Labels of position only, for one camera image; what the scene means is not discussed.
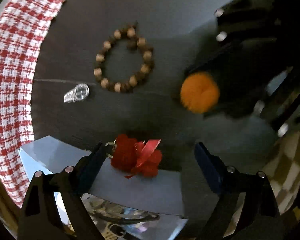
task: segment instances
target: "red ribbon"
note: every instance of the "red ribbon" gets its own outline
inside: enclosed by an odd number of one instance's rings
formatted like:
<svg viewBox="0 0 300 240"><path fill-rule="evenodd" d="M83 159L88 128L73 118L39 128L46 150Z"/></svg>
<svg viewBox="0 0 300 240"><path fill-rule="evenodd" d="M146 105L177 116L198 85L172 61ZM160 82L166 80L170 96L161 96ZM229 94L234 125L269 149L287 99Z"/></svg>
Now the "red ribbon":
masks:
<svg viewBox="0 0 300 240"><path fill-rule="evenodd" d="M157 150L160 140L138 142L135 138L128 138L120 134L116 139L116 150L111 159L111 165L119 170L130 172L127 179L141 173L145 177L155 177L161 162L161 151Z"/></svg>

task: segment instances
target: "beaded bracelet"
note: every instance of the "beaded bracelet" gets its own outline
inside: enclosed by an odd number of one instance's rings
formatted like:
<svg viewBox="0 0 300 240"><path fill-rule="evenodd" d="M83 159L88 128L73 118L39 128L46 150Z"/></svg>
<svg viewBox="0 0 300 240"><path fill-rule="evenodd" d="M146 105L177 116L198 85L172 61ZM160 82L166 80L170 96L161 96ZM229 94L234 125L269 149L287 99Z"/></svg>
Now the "beaded bracelet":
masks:
<svg viewBox="0 0 300 240"><path fill-rule="evenodd" d="M128 25L121 30L115 30L114 36L110 37L107 41L103 43L102 50L97 54L97 68L94 69L94 75L97 82L101 83L101 87L108 89L111 92L130 92L132 89L144 81L146 76L150 73L154 67L154 62L152 60L153 47L146 44L146 39L138 37L136 35L137 24ZM114 47L116 42L120 39L127 38L130 39L127 44L127 48L130 50L139 50L142 54L144 63L141 66L140 71L132 75L129 80L125 83L121 82L110 82L106 77L102 76L102 66L106 59L107 53L111 48Z"/></svg>

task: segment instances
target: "red fuzzy object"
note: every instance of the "red fuzzy object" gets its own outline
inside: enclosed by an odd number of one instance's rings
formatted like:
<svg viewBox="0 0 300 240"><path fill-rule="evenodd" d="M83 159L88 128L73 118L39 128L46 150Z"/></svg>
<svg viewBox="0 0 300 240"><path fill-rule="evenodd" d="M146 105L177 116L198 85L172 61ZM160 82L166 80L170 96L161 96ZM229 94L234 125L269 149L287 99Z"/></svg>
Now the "red fuzzy object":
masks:
<svg viewBox="0 0 300 240"><path fill-rule="evenodd" d="M135 138L120 134L116 139L116 149L111 159L111 165L121 171L130 172L131 178L137 173L145 177L155 177L161 162L161 151L156 150L160 140L149 140L146 144Z"/></svg>

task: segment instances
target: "orange ball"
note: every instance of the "orange ball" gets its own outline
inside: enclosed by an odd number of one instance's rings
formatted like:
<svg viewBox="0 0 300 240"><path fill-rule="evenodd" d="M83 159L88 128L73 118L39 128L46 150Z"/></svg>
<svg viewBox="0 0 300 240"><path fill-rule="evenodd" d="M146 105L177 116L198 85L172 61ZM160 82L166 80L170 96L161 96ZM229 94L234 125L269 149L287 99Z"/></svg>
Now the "orange ball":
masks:
<svg viewBox="0 0 300 240"><path fill-rule="evenodd" d="M197 72L183 82L180 97L184 107L193 113L202 114L218 102L220 91L209 74Z"/></svg>

